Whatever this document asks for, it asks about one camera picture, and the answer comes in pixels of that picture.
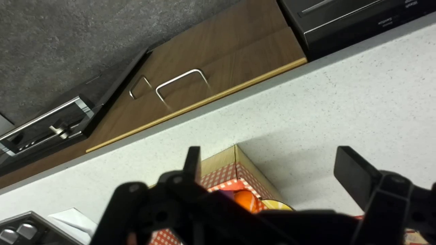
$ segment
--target white surface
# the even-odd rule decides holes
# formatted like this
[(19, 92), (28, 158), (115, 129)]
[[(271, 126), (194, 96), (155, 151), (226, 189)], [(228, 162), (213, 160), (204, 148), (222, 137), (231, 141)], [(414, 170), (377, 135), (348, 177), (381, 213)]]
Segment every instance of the white surface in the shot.
[(332, 175), (340, 144), (429, 188), (436, 173), (436, 17), (423, 20), (433, 24), (299, 77), (291, 71), (262, 92), (4, 193), (0, 219), (74, 207), (98, 222), (118, 184), (153, 184), (181, 167), (192, 144), (208, 156), (239, 143), (295, 208), (361, 212)]
[(55, 212), (47, 219), (58, 228), (76, 238), (80, 243), (88, 243), (96, 224), (74, 208)]

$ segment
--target black object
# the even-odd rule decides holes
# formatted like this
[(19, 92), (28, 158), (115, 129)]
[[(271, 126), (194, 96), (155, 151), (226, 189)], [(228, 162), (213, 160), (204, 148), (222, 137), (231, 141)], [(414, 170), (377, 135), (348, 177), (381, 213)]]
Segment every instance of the black object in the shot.
[(436, 11), (434, 0), (277, 0), (313, 60)]
[[(138, 68), (147, 61), (151, 50), (143, 49), (129, 61), (122, 71), (115, 69), (115, 73), (107, 71), (114, 81), (107, 90), (92, 103), (85, 96), (76, 96), (80, 103), (92, 107), (91, 115), (85, 117), (80, 109), (72, 103), (63, 109), (43, 117), (31, 126), (25, 126), (9, 139), (2, 139), (0, 135), (0, 175), (17, 170), (28, 163), (32, 163), (55, 151), (73, 145), (87, 139), (110, 106), (122, 92), (129, 80), (136, 75)], [(88, 83), (98, 83), (106, 76), (95, 76)]]
[(35, 212), (25, 212), (0, 223), (0, 245), (80, 245), (80, 242)]
[(399, 174), (377, 171), (350, 147), (337, 147), (335, 177), (363, 207), (362, 220), (333, 211), (252, 215), (194, 182), (198, 154), (198, 147), (190, 147), (183, 169), (162, 174), (151, 189), (141, 182), (119, 185), (91, 245), (123, 245), (128, 233), (136, 233), (137, 245), (144, 245), (160, 228), (170, 228), (182, 243), (197, 245), (399, 245), (405, 227), (436, 242), (436, 185), (425, 190)]

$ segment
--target cabinet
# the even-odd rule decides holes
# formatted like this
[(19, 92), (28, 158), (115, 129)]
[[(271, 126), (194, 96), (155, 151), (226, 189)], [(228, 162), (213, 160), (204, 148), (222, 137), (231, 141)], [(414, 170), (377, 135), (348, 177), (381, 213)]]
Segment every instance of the cabinet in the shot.
[[(157, 46), (100, 121), (87, 151), (305, 62), (276, 1), (239, 1)], [(134, 99), (129, 96), (133, 86)]]

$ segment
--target gray carpet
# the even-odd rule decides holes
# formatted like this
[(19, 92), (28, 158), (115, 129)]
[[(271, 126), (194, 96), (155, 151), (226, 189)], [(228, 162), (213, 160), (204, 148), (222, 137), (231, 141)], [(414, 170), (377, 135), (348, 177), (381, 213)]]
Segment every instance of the gray carpet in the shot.
[(235, 1), (0, 0), (0, 113), (21, 124), (103, 75), (98, 98), (138, 50)]

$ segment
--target button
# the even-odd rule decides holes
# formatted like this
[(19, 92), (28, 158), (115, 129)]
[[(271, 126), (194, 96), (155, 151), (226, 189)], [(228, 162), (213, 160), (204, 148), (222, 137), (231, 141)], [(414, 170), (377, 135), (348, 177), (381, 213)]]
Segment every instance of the button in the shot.
[(0, 241), (4, 241), (8, 245), (13, 245), (17, 239), (17, 234), (13, 230), (4, 228), (0, 233)]
[(17, 234), (25, 237), (27, 239), (31, 239), (35, 237), (35, 234), (38, 233), (38, 230), (32, 226), (32, 224), (28, 224), (28, 223), (21, 223), (17, 230), (16, 230)]

